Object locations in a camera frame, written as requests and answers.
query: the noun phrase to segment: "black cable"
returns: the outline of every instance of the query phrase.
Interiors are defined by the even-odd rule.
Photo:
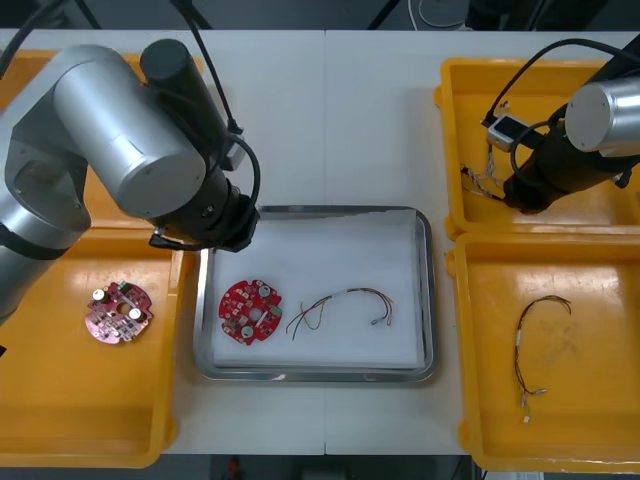
[[[527,128],[525,128],[522,131],[522,133],[520,133],[520,135],[518,135],[516,138],[513,139],[513,143],[511,144],[511,151],[509,152],[509,157],[511,160],[511,168],[513,169],[513,173],[515,173],[516,177],[518,177],[518,179],[522,183],[532,188],[543,187],[545,186],[545,184],[542,182],[531,180],[524,176],[524,173],[522,173],[520,168],[518,168],[518,163],[516,161],[516,150],[518,149],[518,145],[522,142],[522,140],[524,140],[524,137],[526,137],[529,134],[529,132],[535,130],[536,128],[549,126],[549,125],[550,125],[549,120],[544,120],[542,122],[529,125]]]
[[[17,33],[9,41],[7,47],[2,52],[2,55],[0,55],[0,80],[2,80],[2,77],[7,73],[7,69],[9,68],[16,52],[20,49],[22,42],[24,42],[41,20],[51,15],[56,8],[66,1],[67,0],[51,0],[49,3],[41,5],[18,29]]]
[[[93,15],[93,13],[91,13],[91,10],[89,10],[87,4],[84,3],[84,0],[75,0],[75,2],[78,9],[84,15],[84,18],[86,18],[87,22],[89,22],[89,25],[91,25],[91,28],[93,28],[94,30],[102,30],[102,27],[98,23],[98,19]]]
[[[211,61],[211,57],[209,56],[209,52],[207,51],[207,47],[204,45],[202,41],[202,37],[200,36],[200,32],[198,31],[198,27],[193,21],[193,19],[189,16],[189,13],[184,8],[182,3],[183,0],[171,0],[171,4],[178,10],[178,13],[182,15],[185,22],[189,26],[189,30],[193,34],[193,37],[200,48],[200,52],[204,57],[204,61],[207,64],[207,68],[211,72],[211,76],[213,77],[213,81],[216,84],[216,90],[218,90],[218,95],[220,95],[220,100],[222,100],[222,106],[224,107],[224,111],[227,114],[228,118],[228,127],[229,131],[233,134],[242,133],[242,129],[238,126],[236,119],[233,117],[231,113],[231,107],[229,106],[229,102],[227,101],[227,96],[224,94],[224,90],[222,89],[222,83],[220,83],[220,78],[218,77],[218,72],[216,72],[216,68],[213,66],[213,62]]]
[[[520,67],[520,70],[518,70],[516,72],[516,74],[513,76],[513,78],[511,80],[509,80],[509,82],[507,82],[507,84],[504,86],[502,91],[496,97],[495,101],[493,102],[493,105],[491,105],[491,108],[489,109],[489,111],[485,115],[482,124],[484,126],[488,127],[489,125],[491,125],[495,121],[495,114],[494,113],[495,113],[496,108],[498,107],[498,104],[500,103],[500,100],[502,100],[502,97],[504,97],[504,95],[507,93],[507,91],[509,91],[509,89],[513,86],[513,84],[516,83],[516,81],[518,81],[518,79],[522,76],[522,74],[531,65],[533,65],[536,61],[538,61],[540,59],[540,57],[542,57],[543,55],[547,54],[551,50],[554,50],[554,49],[559,48],[559,47],[564,47],[564,46],[567,46],[567,45],[578,45],[578,46],[581,46],[581,47],[592,48],[594,50],[599,50],[601,52],[608,53],[609,55],[613,55],[614,57],[625,58],[630,63],[635,63],[637,65],[640,65],[640,57],[639,56],[634,55],[634,54],[629,53],[629,52],[626,52],[626,51],[621,50],[619,48],[612,47],[611,45],[607,45],[606,43],[596,42],[596,41],[593,41],[593,40],[587,40],[587,39],[583,39],[583,38],[567,38],[565,40],[560,40],[558,42],[554,42],[554,43],[544,47],[542,50],[540,50],[538,53],[536,53],[533,57],[531,57],[529,60],[527,60],[527,62],[522,67]]]
[[[240,148],[242,148],[245,151],[245,153],[248,155],[249,160],[251,161],[251,166],[253,167],[253,187],[251,189],[251,196],[249,197],[249,205],[247,205],[247,208],[245,209],[244,213],[240,217],[240,220],[237,221],[235,226],[232,229],[230,229],[227,232],[227,234],[223,237],[222,243],[224,243],[225,240],[231,240],[234,237],[234,235],[238,233],[240,229],[244,227],[244,225],[251,219],[251,216],[253,215],[253,210],[256,206],[256,202],[258,201],[258,193],[260,193],[260,181],[261,181],[260,164],[258,163],[258,157],[256,157],[256,154],[251,149],[249,144],[245,142],[240,136],[234,133],[227,134],[227,138],[229,138],[229,140],[240,145]]]
[[[191,0],[182,0],[182,6],[185,8],[186,12],[193,19],[194,22],[198,25],[200,30],[213,30],[213,27],[207,19],[200,13],[200,11],[195,7]]]

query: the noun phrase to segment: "electronic component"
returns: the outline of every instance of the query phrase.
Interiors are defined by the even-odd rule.
[[[84,318],[85,325],[103,343],[130,342],[153,319],[149,296],[128,282],[111,283],[95,290],[88,306],[91,311]]]
[[[531,303],[529,303],[529,305],[527,305],[525,309],[522,311],[522,313],[520,314],[520,320],[518,321],[518,328],[516,329],[516,342],[515,342],[515,353],[514,353],[513,365],[516,373],[516,379],[518,380],[518,384],[520,385],[520,389],[522,390],[520,406],[525,410],[524,423],[529,423],[531,421],[531,408],[529,407],[529,403],[527,402],[527,396],[542,395],[544,393],[547,393],[547,389],[538,388],[537,390],[529,390],[529,388],[527,387],[527,384],[524,381],[524,376],[522,375],[522,371],[520,370],[520,364],[518,363],[520,360],[520,344],[522,343],[522,322],[524,321],[524,318],[527,316],[527,313],[529,313],[529,310],[531,310],[531,307],[533,307],[538,302],[544,302],[544,301],[560,303],[562,306],[564,306],[567,309],[567,312],[569,312],[569,315],[571,315],[571,302],[565,298],[559,297],[558,295],[545,295],[544,297],[540,297],[532,301]]]
[[[222,331],[245,345],[266,340],[280,324],[281,301],[278,292],[261,280],[236,283],[220,301]]]
[[[291,320],[287,324],[287,328],[285,329],[285,332],[289,333],[289,327],[293,325],[294,322],[297,321],[296,326],[293,329],[293,335],[291,337],[292,341],[295,340],[296,333],[298,332],[298,327],[300,326],[303,320],[310,330],[317,330],[318,328],[320,328],[320,324],[322,323],[322,313],[324,312],[325,304],[332,298],[336,298],[336,297],[339,297],[340,295],[345,295],[347,293],[354,293],[354,292],[363,292],[363,293],[375,295],[379,297],[380,300],[382,300],[382,302],[384,303],[385,314],[382,317],[374,318],[373,320],[371,320],[371,325],[376,325],[383,320],[386,320],[387,326],[391,325],[391,319],[393,318],[393,300],[391,300],[390,297],[376,290],[375,288],[360,287],[360,288],[348,288],[346,290],[342,290],[341,292],[334,293],[333,295],[327,295],[326,297],[321,298],[320,300],[318,300],[316,303],[314,303],[313,305],[311,305],[311,307],[307,309],[304,309],[302,306],[302,303],[300,303],[300,313],[295,317],[293,317],[293,320]],[[309,314],[309,312],[311,312],[312,310],[318,307],[320,307],[320,317],[318,318],[318,323],[315,326],[313,326],[309,323],[309,320],[307,319],[307,315]]]
[[[487,128],[487,142],[508,153],[514,139],[528,126],[526,122],[513,115],[501,115]]]

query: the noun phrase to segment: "floor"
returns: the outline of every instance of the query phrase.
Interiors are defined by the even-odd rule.
[[[105,29],[183,29],[182,19],[168,1],[86,0]],[[216,29],[276,30],[362,30],[367,27],[386,0],[195,0],[194,3]],[[422,13],[434,24],[461,22],[469,0],[423,0]],[[413,0],[418,28],[433,29],[420,20],[419,0]],[[77,7],[65,7],[66,28],[89,28]],[[402,0],[380,27],[381,30],[410,30],[407,2]],[[610,0],[593,20],[589,30],[640,29],[640,2]],[[209,480],[224,478],[228,457],[206,455],[165,455],[143,470],[0,469],[0,480]],[[449,480],[457,457],[243,457],[245,480],[297,478],[300,469],[311,466],[348,469],[361,480]],[[468,478],[469,468],[459,471],[458,479]],[[547,480],[566,480],[567,475],[548,474]],[[571,475],[585,480],[587,475]],[[598,475],[609,480],[611,475]],[[616,476],[615,480],[626,480]],[[515,480],[508,474],[490,474],[487,480]]]

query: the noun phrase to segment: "cable bundle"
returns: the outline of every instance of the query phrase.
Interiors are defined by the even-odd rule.
[[[296,321],[297,323],[295,328],[293,329],[293,336],[291,338],[292,341],[296,339],[296,332],[298,331],[298,327],[303,321],[307,325],[307,327],[309,327],[311,330],[317,330],[318,328],[320,328],[320,324],[322,323],[322,313],[324,311],[325,304],[332,298],[336,298],[336,297],[339,297],[340,295],[345,295],[347,293],[354,293],[354,292],[364,292],[371,295],[375,295],[378,298],[380,298],[380,300],[382,300],[382,302],[384,303],[385,314],[382,317],[374,318],[373,320],[371,320],[371,325],[376,325],[384,320],[386,320],[387,325],[391,325],[391,318],[393,317],[393,300],[391,300],[391,298],[389,298],[387,295],[380,292],[379,290],[376,290],[375,288],[348,288],[346,290],[342,290],[340,292],[334,293],[333,295],[327,295],[326,297],[321,298],[320,300],[318,300],[316,303],[314,303],[313,305],[311,305],[311,307],[307,309],[304,309],[301,303],[300,313],[296,315],[293,318],[293,320],[289,322],[289,324],[287,325],[287,328],[285,329],[285,332],[289,333],[289,327],[293,325],[293,323]],[[315,326],[313,326],[309,323],[309,320],[307,319],[307,315],[309,314],[309,312],[315,310],[316,308],[320,308],[320,317],[318,318],[318,323]]]

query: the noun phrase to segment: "circular pcb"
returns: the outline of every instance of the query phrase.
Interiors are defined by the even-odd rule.
[[[222,296],[218,316],[222,330],[236,342],[251,345],[266,340],[280,324],[282,297],[261,280],[244,280]]]

